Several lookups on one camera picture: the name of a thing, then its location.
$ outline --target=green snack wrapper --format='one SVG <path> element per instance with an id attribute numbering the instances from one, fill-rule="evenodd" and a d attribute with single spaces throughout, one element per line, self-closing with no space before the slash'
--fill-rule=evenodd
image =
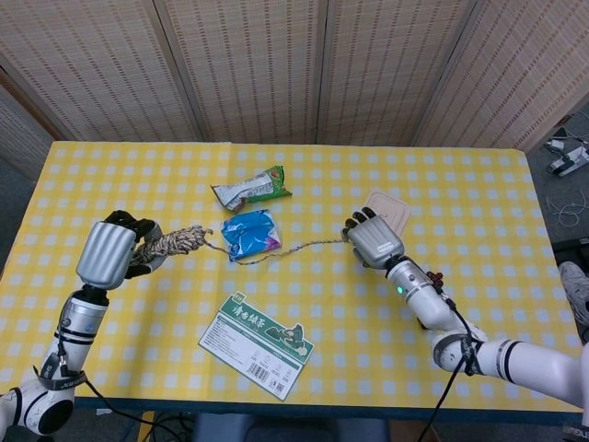
<path id="1" fill-rule="evenodd" d="M 239 212 L 246 203 L 292 195 L 284 188 L 284 169 L 272 166 L 254 178 L 229 186 L 211 186 L 225 209 Z"/>

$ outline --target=food packet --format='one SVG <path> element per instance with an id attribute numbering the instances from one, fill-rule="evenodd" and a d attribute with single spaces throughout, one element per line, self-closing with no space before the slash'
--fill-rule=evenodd
<path id="1" fill-rule="evenodd" d="M 292 195 L 284 188 L 282 166 L 272 166 L 254 178 L 228 186 L 211 186 L 224 208 L 239 212 L 245 203 Z"/>
<path id="2" fill-rule="evenodd" d="M 221 225 L 223 238 L 229 245 L 229 259 L 240 260 L 256 253 L 281 246 L 276 225 L 269 210 L 236 215 Z"/>

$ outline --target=floor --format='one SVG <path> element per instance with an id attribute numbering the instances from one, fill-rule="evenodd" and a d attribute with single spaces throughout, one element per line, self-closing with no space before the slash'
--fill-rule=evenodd
<path id="1" fill-rule="evenodd" d="M 567 127 L 576 134 L 589 133 L 589 121 L 581 117 L 575 117 L 567 124 Z M 572 203 L 582 204 L 583 197 L 579 192 L 580 189 L 585 190 L 589 198 L 589 166 L 573 172 L 565 178 L 557 178 L 546 172 L 546 165 L 556 158 L 553 154 L 538 148 L 529 153 L 527 157 L 550 240 L 558 242 L 589 237 L 589 210 L 580 214 L 577 226 L 563 227 L 559 224 L 558 216 L 554 215 L 555 210 L 546 201 L 548 197 L 557 207 Z M 4 267 L 33 189 L 34 185 L 25 177 L 0 161 L 0 197 L 4 203 L 3 210 L 0 211 L 0 226 L 2 226 L 0 231 L 0 269 Z M 561 219 L 561 221 L 570 224 L 573 220 L 567 218 Z M 163 416 L 163 418 L 167 417 L 173 418 L 174 416 L 172 414 Z M 181 430 L 177 421 L 172 419 L 169 423 L 178 431 Z M 500 442 L 506 440 L 552 442 L 561 440 L 558 427 L 542 425 L 438 422 L 435 424 L 435 429 L 442 441 L 452 442 Z M 54 440 L 56 442 L 74 442 L 83 439 L 92 442 L 134 441 L 137 440 L 138 431 L 139 425 L 118 415 L 97 416 L 95 410 L 75 410 L 67 425 L 54 435 Z M 11 428 L 6 437 L 6 442 L 36 440 L 38 438 L 22 428 Z M 168 440 L 168 438 L 158 431 L 157 440 Z"/>

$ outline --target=twisted rope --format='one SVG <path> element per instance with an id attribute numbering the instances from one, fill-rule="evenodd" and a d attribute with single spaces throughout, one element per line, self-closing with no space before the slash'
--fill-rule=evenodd
<path id="1" fill-rule="evenodd" d="M 139 246 L 133 254 L 131 265 L 150 262 L 156 256 L 187 255 L 190 251 L 198 250 L 202 246 L 207 246 L 210 249 L 221 251 L 225 255 L 230 256 L 229 250 L 215 246 L 214 244 L 207 241 L 205 238 L 207 234 L 212 235 L 213 231 L 210 228 L 204 228 L 198 225 L 167 233 L 161 238 L 146 242 L 145 244 Z M 291 253 L 295 253 L 296 251 L 304 249 L 308 246 L 313 246 L 315 244 L 337 244 L 340 242 L 343 242 L 343 240 L 323 239 L 319 241 L 309 241 L 295 246 L 287 251 L 280 253 L 268 253 L 263 258 L 255 261 L 236 261 L 236 263 L 239 265 L 258 264 L 260 262 L 266 261 L 269 258 L 279 258 L 290 255 Z"/>

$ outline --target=robotic hand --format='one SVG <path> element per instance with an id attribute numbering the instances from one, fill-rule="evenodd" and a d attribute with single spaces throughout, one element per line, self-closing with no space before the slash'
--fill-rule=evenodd
<path id="1" fill-rule="evenodd" d="M 353 244 L 354 255 L 364 267 L 385 271 L 386 279 L 424 327 L 445 332 L 433 340 L 433 360 L 439 367 L 504 379 L 582 407 L 587 410 L 583 424 L 589 425 L 589 375 L 582 382 L 582 372 L 589 372 L 589 347 L 585 346 L 581 359 L 574 359 L 530 343 L 489 342 L 481 329 L 462 319 L 454 301 L 434 287 L 420 266 L 404 255 L 403 243 L 380 215 L 365 207 L 352 218 L 346 220 L 341 235 Z"/>
<path id="2" fill-rule="evenodd" d="M 94 225 L 76 268 L 84 285 L 65 302 L 40 370 L 34 368 L 36 378 L 0 398 L 0 440 L 10 425 L 48 435 L 69 419 L 75 387 L 87 380 L 82 366 L 109 305 L 107 290 L 159 267 L 166 257 L 132 264 L 132 256 L 141 238 L 151 241 L 161 236 L 155 221 L 138 221 L 123 211 Z"/>

